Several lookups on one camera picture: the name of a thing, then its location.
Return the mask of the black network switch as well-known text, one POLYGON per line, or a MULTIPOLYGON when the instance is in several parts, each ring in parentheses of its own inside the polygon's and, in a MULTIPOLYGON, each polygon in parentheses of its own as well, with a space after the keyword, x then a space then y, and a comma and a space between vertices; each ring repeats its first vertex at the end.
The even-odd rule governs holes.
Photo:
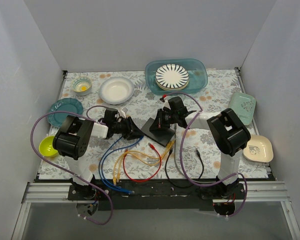
POLYGON ((174 138, 175 131, 171 128, 163 130, 150 130, 151 125, 154 123, 153 118, 149 118, 142 126, 141 131, 145 136, 158 143, 159 145, 166 147, 168 143, 174 138))

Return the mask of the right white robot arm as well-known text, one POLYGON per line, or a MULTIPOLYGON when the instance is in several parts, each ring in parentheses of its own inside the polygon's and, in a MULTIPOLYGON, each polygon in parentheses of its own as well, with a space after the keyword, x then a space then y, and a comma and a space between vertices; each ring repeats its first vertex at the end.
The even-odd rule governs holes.
POLYGON ((203 110, 187 110, 179 96, 169 100, 162 98, 161 101, 164 102, 163 107, 157 110, 155 118, 150 117, 147 120, 142 131, 158 143, 172 138, 171 125, 173 124, 177 124, 186 131, 189 129, 209 130, 221 152, 220 169, 216 181, 204 184, 195 182, 188 175, 185 178, 193 185, 212 190, 222 199, 229 198, 239 184, 240 157, 251 139, 246 126, 231 108, 209 113, 203 110))

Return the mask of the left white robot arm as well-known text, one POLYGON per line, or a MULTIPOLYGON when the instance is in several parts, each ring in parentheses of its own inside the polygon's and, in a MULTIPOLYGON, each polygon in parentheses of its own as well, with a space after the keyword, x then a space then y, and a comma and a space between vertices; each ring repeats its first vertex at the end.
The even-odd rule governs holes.
POLYGON ((52 146, 65 158, 74 173, 71 180, 74 190, 85 200, 93 199, 97 193, 96 187, 89 183, 93 172, 84 158, 90 138, 107 140, 114 134, 121 134, 126 140, 144 136, 131 117, 115 108, 107 108, 100 122, 68 115, 54 136, 52 146))

